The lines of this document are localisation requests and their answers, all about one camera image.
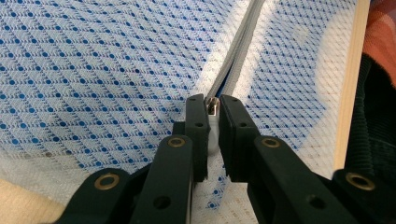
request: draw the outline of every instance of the zipper slider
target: zipper slider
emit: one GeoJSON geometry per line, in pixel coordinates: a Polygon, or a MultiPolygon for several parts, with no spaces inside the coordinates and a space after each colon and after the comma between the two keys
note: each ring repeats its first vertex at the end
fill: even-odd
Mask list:
{"type": "Polygon", "coordinates": [[[219,152],[219,106],[220,100],[216,97],[211,97],[206,102],[207,116],[210,126],[209,141],[207,144],[207,154],[209,156],[215,155],[219,152]]]}

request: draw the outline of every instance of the red fabric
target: red fabric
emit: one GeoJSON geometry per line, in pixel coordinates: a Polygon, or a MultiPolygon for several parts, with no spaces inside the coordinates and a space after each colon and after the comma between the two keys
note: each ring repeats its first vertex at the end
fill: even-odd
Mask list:
{"type": "Polygon", "coordinates": [[[363,53],[389,74],[396,88],[396,1],[377,0],[370,6],[363,53]]]}

